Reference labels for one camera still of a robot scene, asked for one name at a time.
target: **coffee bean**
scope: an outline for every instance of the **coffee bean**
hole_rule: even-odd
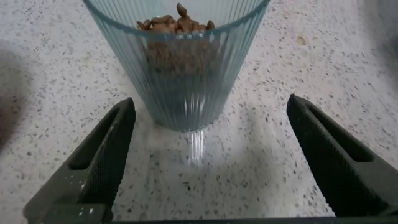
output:
[[[175,31],[178,28],[177,22],[176,23],[171,23],[167,25],[170,29]]]
[[[168,19],[168,21],[166,21],[167,24],[172,24],[174,22],[177,22],[175,19],[173,19],[173,17],[171,17],[170,19]]]
[[[185,9],[180,3],[177,4],[177,12],[180,14],[180,16],[184,17],[187,15],[187,9]]]
[[[172,16],[170,15],[166,15],[160,18],[162,20],[163,23],[167,23],[170,19],[173,19]]]
[[[182,32],[190,32],[191,31],[191,23],[190,21],[179,19],[177,22],[178,28],[182,30]]]
[[[144,25],[144,29],[145,30],[149,30],[150,29],[150,25],[152,25],[152,23],[150,22],[149,19],[147,19],[147,20],[144,21],[143,25]]]
[[[199,24],[193,23],[192,24],[192,32],[199,31]]]
[[[163,20],[162,20],[162,18],[154,17],[154,18],[152,18],[152,20],[150,22],[152,23],[152,25],[155,25],[155,24],[163,23]]]
[[[200,25],[200,23],[199,23],[198,21],[194,21],[194,20],[191,20],[191,24],[192,24],[192,25],[196,24],[196,25],[198,25],[198,26]]]
[[[146,30],[145,29],[145,25],[142,22],[140,22],[140,21],[137,21],[137,28],[139,30]]]
[[[155,24],[153,31],[160,32],[163,34],[168,34],[168,33],[174,32],[169,27],[167,27],[166,24]]]
[[[205,30],[207,30],[206,25],[199,25],[199,31],[205,31]]]
[[[215,28],[216,28],[216,26],[214,25],[213,21],[208,21],[207,22],[207,29],[208,30],[213,30]]]
[[[189,22],[191,23],[191,18],[189,16],[180,17],[177,22]]]

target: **pile of coffee beans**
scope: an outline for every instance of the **pile of coffee beans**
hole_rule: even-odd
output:
[[[191,20],[187,9],[177,4],[180,14],[178,20],[172,16],[156,17],[152,20],[137,22],[137,28],[162,34],[200,34],[204,30],[213,30],[215,25],[207,25]],[[213,73],[218,64],[220,40],[208,36],[196,36],[191,39],[146,39],[141,49],[149,74],[165,77],[204,77]]]
[[[178,20],[175,20],[170,15],[160,18],[155,17],[144,22],[137,21],[137,28],[139,30],[148,30],[163,34],[187,34],[190,32],[203,32],[204,30],[213,30],[216,28],[211,20],[207,22],[207,26],[191,20],[187,14],[187,9],[185,9],[180,3],[177,4],[177,12],[181,16]]]

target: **white granite surface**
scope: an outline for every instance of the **white granite surface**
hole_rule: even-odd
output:
[[[222,115],[180,134],[153,124],[81,0],[2,0],[0,222],[25,223],[27,201],[129,96],[137,121],[115,219],[333,215],[286,102],[308,98],[398,168],[396,9],[271,1]]]

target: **countertop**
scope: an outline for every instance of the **countertop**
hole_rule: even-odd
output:
[[[271,1],[220,117],[158,127],[81,0],[0,2],[0,217],[117,102],[137,119],[117,220],[333,215],[285,113],[308,98],[398,168],[398,2]]]

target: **glass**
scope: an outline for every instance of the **glass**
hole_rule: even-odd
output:
[[[215,30],[156,34],[137,21],[171,15],[181,3]],[[212,123],[221,113],[269,0],[84,0],[153,119],[176,131]]]

